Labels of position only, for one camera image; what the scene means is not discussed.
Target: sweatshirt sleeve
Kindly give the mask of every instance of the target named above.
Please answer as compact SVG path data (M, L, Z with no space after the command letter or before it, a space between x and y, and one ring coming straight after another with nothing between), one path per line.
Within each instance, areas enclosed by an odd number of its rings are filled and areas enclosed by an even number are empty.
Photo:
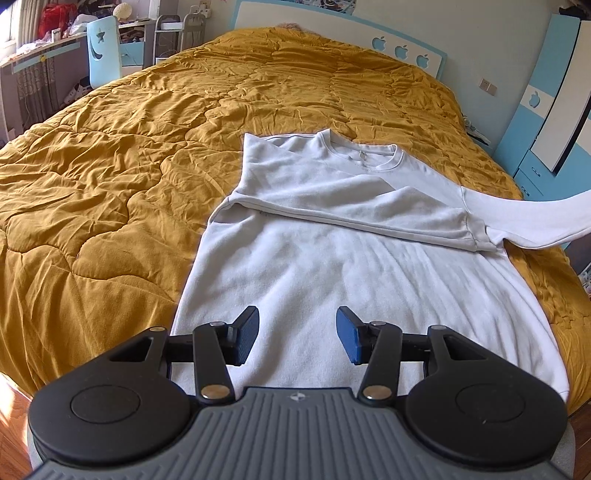
M506 200L462 187L466 209L482 219L491 241L518 247L554 247L591 233L591 190L564 200Z

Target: metal pivot screw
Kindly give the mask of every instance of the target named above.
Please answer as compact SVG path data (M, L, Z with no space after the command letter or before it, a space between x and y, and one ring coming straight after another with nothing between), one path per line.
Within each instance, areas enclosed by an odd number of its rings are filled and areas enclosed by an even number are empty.
M392 396L392 390L384 385L370 385L363 389L363 396L368 400L386 400Z
M230 394L230 389L226 385L207 385L201 389L201 396L208 400L221 400Z

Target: black circular housing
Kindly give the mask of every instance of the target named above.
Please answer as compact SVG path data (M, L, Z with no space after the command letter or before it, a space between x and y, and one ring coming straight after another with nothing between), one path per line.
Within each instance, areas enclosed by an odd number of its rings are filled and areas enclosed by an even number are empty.
M490 358L438 369L410 391L405 416L431 450L485 469L550 458L567 420L551 387Z
M40 455L76 466L121 465L157 452L189 417L188 396L144 362L90 362L41 389L29 409Z

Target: ribbed gray surface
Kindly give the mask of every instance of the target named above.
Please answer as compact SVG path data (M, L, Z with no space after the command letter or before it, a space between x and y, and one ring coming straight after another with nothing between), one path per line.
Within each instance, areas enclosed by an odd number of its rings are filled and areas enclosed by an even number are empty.
M203 410L185 437L137 465L78 471L49 462L34 480L564 479L549 463L519 472L469 472L431 455L390 410L349 390L250 388Z

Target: mustard yellow comforter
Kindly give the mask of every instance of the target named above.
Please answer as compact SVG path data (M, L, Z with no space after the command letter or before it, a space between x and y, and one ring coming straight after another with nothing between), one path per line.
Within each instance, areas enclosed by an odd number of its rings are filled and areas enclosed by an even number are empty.
M464 133L452 92L420 69L311 34L234 31L92 92L0 151L0 370L34 393L170 326L207 217L239 180L243 134L327 127L521 197ZM591 303L559 248L508 251L560 345L573 410L591 396Z

